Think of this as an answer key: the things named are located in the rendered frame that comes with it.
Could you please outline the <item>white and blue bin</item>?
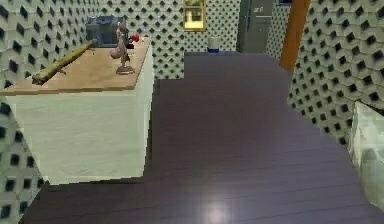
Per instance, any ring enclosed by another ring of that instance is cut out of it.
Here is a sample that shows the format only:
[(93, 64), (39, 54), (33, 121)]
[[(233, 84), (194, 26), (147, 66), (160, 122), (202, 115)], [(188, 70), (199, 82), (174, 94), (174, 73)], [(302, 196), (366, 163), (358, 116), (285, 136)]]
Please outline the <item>white and blue bin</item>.
[(209, 37), (207, 43), (207, 51), (209, 53), (218, 53), (220, 48), (220, 38), (219, 37)]

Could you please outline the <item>brown figurine statue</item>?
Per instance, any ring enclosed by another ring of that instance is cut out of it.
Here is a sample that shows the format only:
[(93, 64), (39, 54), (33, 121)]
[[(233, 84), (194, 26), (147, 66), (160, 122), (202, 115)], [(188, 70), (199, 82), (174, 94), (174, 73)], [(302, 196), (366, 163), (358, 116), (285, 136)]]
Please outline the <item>brown figurine statue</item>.
[(128, 66), (126, 64), (127, 62), (127, 49), (124, 42), (124, 34), (122, 32), (122, 24), (120, 22), (117, 23), (117, 29), (116, 29), (116, 37), (117, 37), (117, 49), (116, 52), (118, 52), (118, 56), (120, 58), (120, 66), (117, 68), (116, 73), (118, 75), (129, 75), (133, 74), (135, 70), (132, 66)]

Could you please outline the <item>yellow framed picture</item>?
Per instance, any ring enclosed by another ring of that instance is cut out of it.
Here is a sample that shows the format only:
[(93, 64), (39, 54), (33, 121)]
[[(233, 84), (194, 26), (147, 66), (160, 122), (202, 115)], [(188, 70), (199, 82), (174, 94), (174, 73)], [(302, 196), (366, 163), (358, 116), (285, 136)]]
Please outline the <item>yellow framed picture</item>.
[(183, 0), (184, 29), (188, 32), (206, 28), (206, 0)]

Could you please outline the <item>dark grey fridge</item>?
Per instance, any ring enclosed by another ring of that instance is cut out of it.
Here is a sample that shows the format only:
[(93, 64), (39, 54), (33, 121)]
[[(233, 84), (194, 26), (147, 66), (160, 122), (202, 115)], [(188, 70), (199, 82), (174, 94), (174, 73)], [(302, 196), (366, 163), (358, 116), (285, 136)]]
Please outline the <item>dark grey fridge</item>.
[(241, 0), (236, 49), (265, 53), (272, 19), (273, 0)]

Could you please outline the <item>white cabinet with wooden top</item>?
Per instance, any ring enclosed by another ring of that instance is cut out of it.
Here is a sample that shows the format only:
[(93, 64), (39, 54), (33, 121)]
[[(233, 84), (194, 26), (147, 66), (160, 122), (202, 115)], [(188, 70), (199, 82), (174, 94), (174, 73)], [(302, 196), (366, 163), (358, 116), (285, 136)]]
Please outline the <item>white cabinet with wooden top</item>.
[(45, 180), (52, 185), (144, 173), (154, 84), (151, 39), (128, 51), (118, 75), (108, 48), (90, 48), (43, 85), (26, 78), (0, 91)]

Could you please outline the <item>dark blue box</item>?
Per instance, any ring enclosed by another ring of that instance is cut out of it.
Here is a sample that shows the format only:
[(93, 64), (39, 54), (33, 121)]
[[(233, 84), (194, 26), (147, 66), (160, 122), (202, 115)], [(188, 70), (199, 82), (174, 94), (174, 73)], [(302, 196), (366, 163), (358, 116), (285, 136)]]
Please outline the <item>dark blue box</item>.
[(94, 40), (95, 46), (99, 48), (116, 47), (118, 40), (116, 36), (117, 23), (126, 26), (124, 17), (114, 15), (100, 15), (88, 17), (86, 21), (86, 39)]

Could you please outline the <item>orange wooden door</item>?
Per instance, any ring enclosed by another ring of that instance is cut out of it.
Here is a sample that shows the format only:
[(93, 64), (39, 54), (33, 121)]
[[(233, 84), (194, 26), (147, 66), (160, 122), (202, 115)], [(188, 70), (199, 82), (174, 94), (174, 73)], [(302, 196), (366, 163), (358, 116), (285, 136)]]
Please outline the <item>orange wooden door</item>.
[(289, 72), (294, 70), (309, 5), (310, 0), (292, 0), (280, 57), (280, 66)]

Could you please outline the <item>olive green baseball bat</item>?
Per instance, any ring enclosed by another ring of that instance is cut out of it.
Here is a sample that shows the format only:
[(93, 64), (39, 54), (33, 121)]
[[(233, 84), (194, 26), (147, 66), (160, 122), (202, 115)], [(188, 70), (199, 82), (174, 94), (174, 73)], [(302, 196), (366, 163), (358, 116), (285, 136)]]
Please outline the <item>olive green baseball bat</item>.
[(32, 83), (36, 85), (43, 85), (49, 79), (51, 79), (56, 73), (61, 72), (64, 67), (74, 62), (85, 51), (89, 50), (95, 45), (95, 39), (89, 40), (85, 44), (82, 44), (79, 48), (76, 48), (68, 55), (56, 60), (51, 65), (40, 70), (38, 73), (32, 76)]

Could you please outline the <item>pale grey marbled block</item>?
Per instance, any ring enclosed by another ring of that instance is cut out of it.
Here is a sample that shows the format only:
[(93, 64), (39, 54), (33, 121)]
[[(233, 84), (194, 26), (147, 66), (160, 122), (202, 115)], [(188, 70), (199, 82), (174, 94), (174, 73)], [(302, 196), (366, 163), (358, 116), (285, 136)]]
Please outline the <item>pale grey marbled block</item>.
[(367, 200), (384, 212), (384, 116), (359, 101), (354, 103), (347, 150)]

